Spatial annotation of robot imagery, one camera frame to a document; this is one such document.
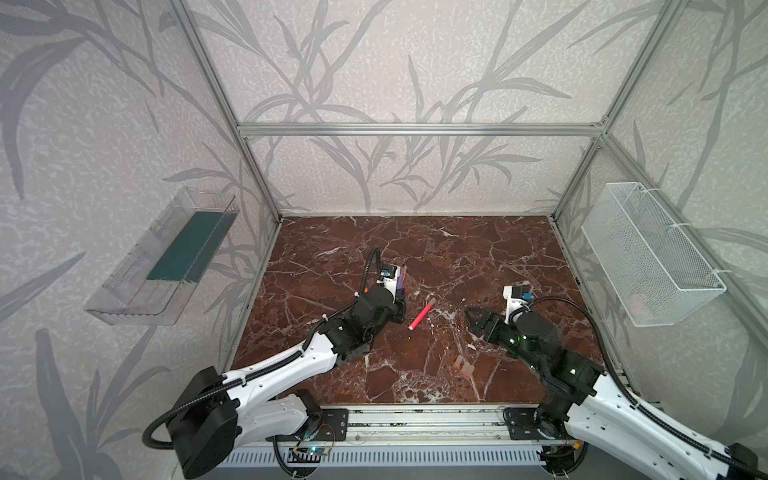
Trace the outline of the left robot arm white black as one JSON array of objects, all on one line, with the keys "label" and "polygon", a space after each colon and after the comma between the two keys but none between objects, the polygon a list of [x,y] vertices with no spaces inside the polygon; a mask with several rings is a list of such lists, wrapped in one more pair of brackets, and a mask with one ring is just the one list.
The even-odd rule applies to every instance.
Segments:
[{"label": "left robot arm white black", "polygon": [[292,387],[365,356],[388,323],[403,321],[403,289],[376,285],[323,318],[295,346],[248,367],[193,376],[174,406],[142,433],[143,444],[175,452],[187,479],[221,464],[241,445],[289,436],[318,421],[321,408]]}]

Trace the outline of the pink red marker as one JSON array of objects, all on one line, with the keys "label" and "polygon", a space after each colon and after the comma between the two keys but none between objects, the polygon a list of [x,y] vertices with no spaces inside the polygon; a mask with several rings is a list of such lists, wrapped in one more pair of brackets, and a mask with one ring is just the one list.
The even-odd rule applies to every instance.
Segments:
[{"label": "pink red marker", "polygon": [[419,326],[419,324],[424,320],[424,318],[429,314],[429,312],[431,311],[435,303],[436,303],[436,299],[431,298],[427,302],[425,307],[418,313],[416,318],[409,324],[408,329],[411,331],[415,330]]}]

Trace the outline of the purple marker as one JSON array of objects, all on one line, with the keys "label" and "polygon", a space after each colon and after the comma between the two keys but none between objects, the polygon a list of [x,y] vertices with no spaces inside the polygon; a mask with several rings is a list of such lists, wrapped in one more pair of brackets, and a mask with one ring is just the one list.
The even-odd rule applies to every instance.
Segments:
[{"label": "purple marker", "polygon": [[405,297],[405,277],[406,277],[406,266],[402,265],[398,269],[398,278],[396,282],[396,297]]}]

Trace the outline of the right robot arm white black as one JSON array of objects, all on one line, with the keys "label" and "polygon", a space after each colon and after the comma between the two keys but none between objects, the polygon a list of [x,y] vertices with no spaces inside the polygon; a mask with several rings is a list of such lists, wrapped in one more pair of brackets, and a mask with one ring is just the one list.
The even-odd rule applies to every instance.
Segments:
[{"label": "right robot arm white black", "polygon": [[525,364],[546,389],[532,429],[567,435],[611,454],[653,479],[764,479],[758,456],[696,433],[637,398],[601,365],[566,349],[556,327],[533,311],[516,320],[469,307],[470,332]]}]

